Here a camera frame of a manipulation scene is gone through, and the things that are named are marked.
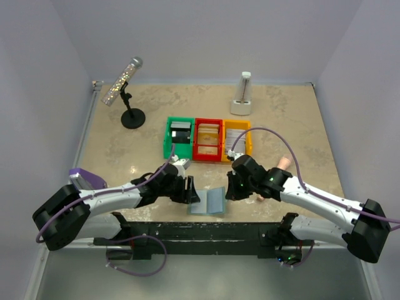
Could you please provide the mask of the teal leather card holder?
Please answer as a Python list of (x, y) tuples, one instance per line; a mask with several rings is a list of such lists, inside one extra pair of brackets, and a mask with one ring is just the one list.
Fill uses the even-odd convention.
[(189, 215), (212, 216), (224, 214), (226, 210), (224, 187), (197, 190), (196, 192), (200, 201), (188, 206), (187, 213)]

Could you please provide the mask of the black VIP card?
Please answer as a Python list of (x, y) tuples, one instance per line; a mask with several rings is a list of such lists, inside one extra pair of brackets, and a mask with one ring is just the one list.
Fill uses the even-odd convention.
[(191, 142), (190, 131), (172, 131), (171, 141), (174, 144), (189, 144)]

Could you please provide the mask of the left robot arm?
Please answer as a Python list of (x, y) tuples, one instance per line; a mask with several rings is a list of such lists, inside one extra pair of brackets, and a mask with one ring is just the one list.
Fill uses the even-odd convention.
[(120, 209), (136, 209), (167, 197), (174, 203), (200, 201), (194, 178), (185, 167), (166, 163), (118, 187), (83, 190), (73, 184), (62, 186), (32, 215), (38, 234), (35, 241), (50, 251), (85, 237), (110, 239), (122, 245), (130, 230), (113, 214)]

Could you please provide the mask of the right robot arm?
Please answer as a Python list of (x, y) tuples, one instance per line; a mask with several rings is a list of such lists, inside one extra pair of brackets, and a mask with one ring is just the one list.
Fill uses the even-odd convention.
[(251, 156), (230, 151), (232, 162), (228, 172), (226, 199), (238, 201), (258, 194), (297, 205), (319, 218), (287, 214), (279, 228), (279, 240), (292, 245), (300, 240), (322, 241), (346, 248), (351, 254), (368, 263), (379, 261), (391, 227), (381, 205), (368, 199), (352, 201), (322, 190), (312, 191), (280, 163), (264, 169)]

